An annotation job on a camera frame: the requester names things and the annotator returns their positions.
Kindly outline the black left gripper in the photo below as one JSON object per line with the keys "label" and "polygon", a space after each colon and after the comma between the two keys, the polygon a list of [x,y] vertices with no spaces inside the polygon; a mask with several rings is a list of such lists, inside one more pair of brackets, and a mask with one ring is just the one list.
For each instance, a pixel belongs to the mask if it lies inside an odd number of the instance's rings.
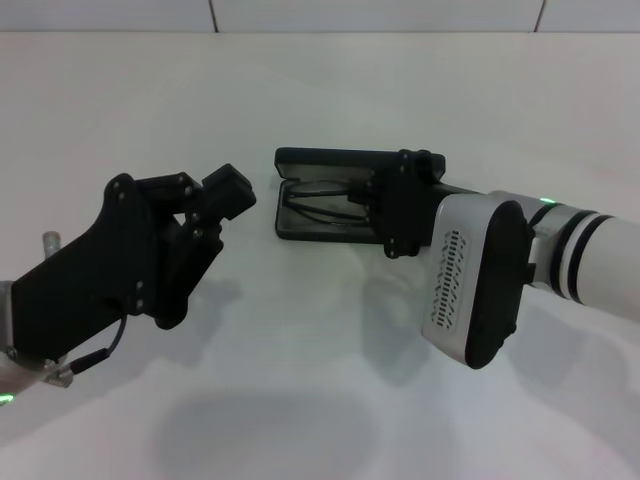
{"label": "black left gripper", "polygon": [[[166,229],[186,198],[185,222],[168,251]],[[14,349],[54,360],[125,315],[176,326],[224,247],[221,223],[255,203],[251,183],[229,163],[200,182],[185,172],[117,175],[91,227],[13,283]]]}

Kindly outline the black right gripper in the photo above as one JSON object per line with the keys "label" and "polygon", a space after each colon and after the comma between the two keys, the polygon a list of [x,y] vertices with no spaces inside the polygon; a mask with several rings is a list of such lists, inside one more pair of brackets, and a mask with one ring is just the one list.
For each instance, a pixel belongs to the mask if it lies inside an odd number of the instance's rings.
{"label": "black right gripper", "polygon": [[462,187],[442,181],[446,159],[427,150],[401,150],[384,168],[358,170],[348,180],[347,200],[376,222],[376,236],[391,259],[414,257],[432,242],[437,209]]}

